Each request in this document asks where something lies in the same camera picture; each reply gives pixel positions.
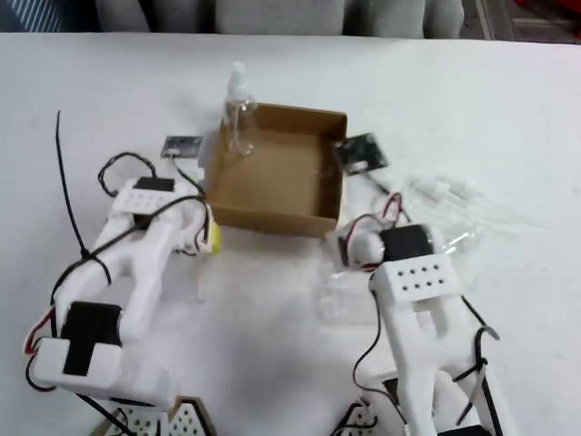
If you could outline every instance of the white plastic part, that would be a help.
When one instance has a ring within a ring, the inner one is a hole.
[[[103,231],[94,248],[102,246],[133,226],[133,214],[150,214],[185,195],[195,194],[189,184],[176,182],[173,192],[135,189],[128,181],[119,192]],[[172,250],[192,249],[193,238],[202,228],[210,207],[195,200],[184,201],[155,217],[140,239],[127,236],[99,253],[98,258],[112,281],[130,276],[135,283],[123,308],[118,333],[124,346],[138,341],[147,332],[162,291],[161,279]],[[63,329],[73,302],[93,301],[107,287],[103,267],[88,262],[66,278],[55,296],[57,332]],[[118,397],[142,401],[161,408],[173,405],[176,384],[171,374],[151,362],[135,360],[116,345],[97,343],[86,376],[64,374],[69,341],[43,339],[34,365],[34,376],[41,383],[61,386],[95,398]]]
[[[123,398],[172,407],[177,394],[171,374],[152,362],[132,359],[117,345],[97,343],[85,376],[64,373],[69,341],[43,338],[34,362],[34,377],[47,385],[108,400]]]
[[[458,277],[451,261],[445,254],[431,254],[383,263],[371,276],[369,288],[378,296],[379,310],[398,367],[398,396],[408,420],[409,433],[411,436],[437,436],[432,417],[437,372],[444,371],[455,377],[475,363],[475,329],[460,299]],[[428,311],[433,318],[435,337],[426,334],[418,323],[419,302],[421,310]],[[518,435],[490,366],[487,366],[487,382],[503,434]],[[474,404],[481,424],[490,434],[496,435],[485,395],[482,389],[475,389],[477,384],[474,372],[458,383],[467,400],[469,395],[476,393]]]
[[[346,425],[357,425],[357,426],[370,426],[373,424],[374,419],[377,416],[370,412],[370,410],[359,405],[352,409],[350,415],[347,417],[345,422]],[[370,429],[354,429],[354,428],[339,428],[332,433],[332,436],[384,436],[380,431],[378,431],[377,425]]]
[[[121,410],[123,414],[118,414],[117,419],[126,423],[136,436],[211,436],[202,426],[202,417],[195,407],[187,402],[180,405],[171,421],[167,412],[139,407],[124,407]],[[127,417],[127,422],[122,418],[123,415]],[[120,430],[111,425],[105,436],[116,436],[119,433]]]
[[[94,248],[107,243],[133,226],[133,213],[151,213],[167,203],[191,193],[188,184],[176,182],[172,193],[134,189],[135,180],[119,192],[109,213],[107,224]],[[161,293],[162,272],[172,250],[193,245],[193,237],[202,227],[205,206],[195,201],[180,203],[152,220],[143,238],[126,237],[99,254],[112,280],[131,276],[135,287],[123,309],[119,324],[122,342],[140,338],[149,327]],[[75,269],[55,296],[56,325],[60,333],[66,312],[77,300],[91,301],[107,286],[102,266],[88,262]]]
[[[360,268],[361,265],[383,262],[385,247],[377,233],[361,233],[351,238],[349,246],[350,266]]]

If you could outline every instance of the cardboard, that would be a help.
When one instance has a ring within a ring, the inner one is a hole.
[[[315,237],[333,230],[342,181],[333,145],[346,132],[345,114],[260,104],[254,152],[240,156],[228,151],[222,123],[208,190],[217,223]]]

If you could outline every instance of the gray chair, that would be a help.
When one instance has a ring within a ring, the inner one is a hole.
[[[102,30],[148,31],[139,0],[96,0]],[[462,0],[151,0],[155,31],[458,38]]]

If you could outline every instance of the clear plastic piece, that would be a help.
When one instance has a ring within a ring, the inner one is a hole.
[[[248,156],[254,151],[252,134],[256,129],[255,114],[258,105],[248,90],[246,67],[234,63],[228,95],[224,103],[224,124],[228,132],[228,148],[231,153]]]

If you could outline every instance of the black cable tie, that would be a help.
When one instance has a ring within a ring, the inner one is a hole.
[[[492,327],[487,326],[487,325],[480,327],[474,336],[475,364],[474,364],[474,366],[472,366],[468,370],[462,372],[460,375],[457,375],[456,377],[454,377],[452,379],[452,381],[454,383],[459,382],[459,381],[467,378],[472,372],[477,372],[478,378],[480,376],[482,376],[482,381],[484,381],[486,379],[486,375],[485,375],[486,368],[485,367],[486,367],[486,365],[488,365],[488,359],[486,357],[482,357],[482,336],[484,335],[484,333],[488,333],[490,336],[492,336],[497,341],[500,339],[500,336],[498,336],[498,333]],[[472,407],[474,406],[474,402],[472,401],[471,397],[475,394],[477,389],[478,389],[478,379],[477,379],[477,385],[474,387],[473,394],[470,395],[470,398],[468,398],[468,404],[466,405],[466,407],[464,408],[462,413],[460,413],[460,417],[456,421],[456,425],[460,425],[462,423],[462,421],[464,420],[464,418],[466,418],[466,416],[468,415],[470,410],[472,410]]]

